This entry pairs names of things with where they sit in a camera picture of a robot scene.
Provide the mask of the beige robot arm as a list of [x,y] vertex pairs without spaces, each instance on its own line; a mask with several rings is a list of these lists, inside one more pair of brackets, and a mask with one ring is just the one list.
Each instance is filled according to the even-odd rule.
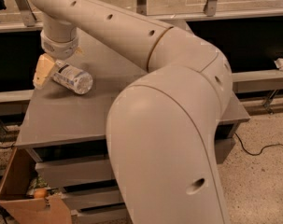
[[230,224],[215,132],[233,94],[223,53],[192,33],[98,0],[30,0],[146,71],[111,106],[108,155],[134,224]]

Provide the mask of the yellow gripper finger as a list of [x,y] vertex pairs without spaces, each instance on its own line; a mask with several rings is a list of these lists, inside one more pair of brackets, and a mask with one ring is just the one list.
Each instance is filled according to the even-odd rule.
[[36,89],[41,90],[55,72],[55,60],[47,53],[39,56],[35,68],[33,84]]

